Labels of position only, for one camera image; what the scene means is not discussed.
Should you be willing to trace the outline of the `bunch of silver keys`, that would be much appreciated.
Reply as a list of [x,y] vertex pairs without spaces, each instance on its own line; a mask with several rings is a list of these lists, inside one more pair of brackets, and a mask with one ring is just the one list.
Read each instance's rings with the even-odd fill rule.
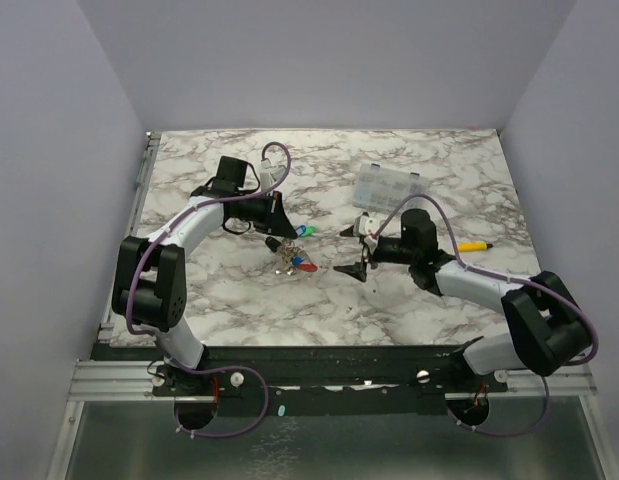
[[293,240],[268,236],[265,239],[265,245],[276,256],[274,271],[277,275],[292,275],[303,262],[301,249],[295,246]]

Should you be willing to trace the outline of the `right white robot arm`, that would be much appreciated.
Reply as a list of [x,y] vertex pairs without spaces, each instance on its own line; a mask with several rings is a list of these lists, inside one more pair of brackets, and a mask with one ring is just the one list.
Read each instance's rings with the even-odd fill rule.
[[456,389],[470,391],[498,370],[527,369],[547,377],[592,346],[592,335],[557,275],[543,271],[530,278],[508,277],[464,266],[439,247],[436,226],[422,209],[401,214],[397,237],[379,234],[379,227],[363,213],[341,231],[341,236],[357,239],[362,251],[359,261],[338,267],[338,272],[365,281],[368,268],[405,265],[421,290],[469,301],[506,320],[507,332],[461,348],[460,359],[448,367]]

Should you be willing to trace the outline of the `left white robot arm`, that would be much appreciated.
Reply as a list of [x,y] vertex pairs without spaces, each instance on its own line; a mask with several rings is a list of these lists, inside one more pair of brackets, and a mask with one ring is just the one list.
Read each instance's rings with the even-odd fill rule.
[[216,174],[173,219],[148,237],[126,237],[119,247],[111,308],[125,318],[131,334],[153,337],[165,358],[179,365],[175,382],[191,395],[207,388],[210,371],[200,363],[205,346],[184,320],[188,256],[230,219],[265,235],[297,237],[281,192],[262,195],[244,188],[250,167],[221,157]]

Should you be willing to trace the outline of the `red black key holder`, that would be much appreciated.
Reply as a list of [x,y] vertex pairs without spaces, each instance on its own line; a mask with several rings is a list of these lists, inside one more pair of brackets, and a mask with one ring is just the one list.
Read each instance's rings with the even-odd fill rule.
[[295,269],[305,273],[315,273],[319,267],[313,263],[301,263],[295,266]]

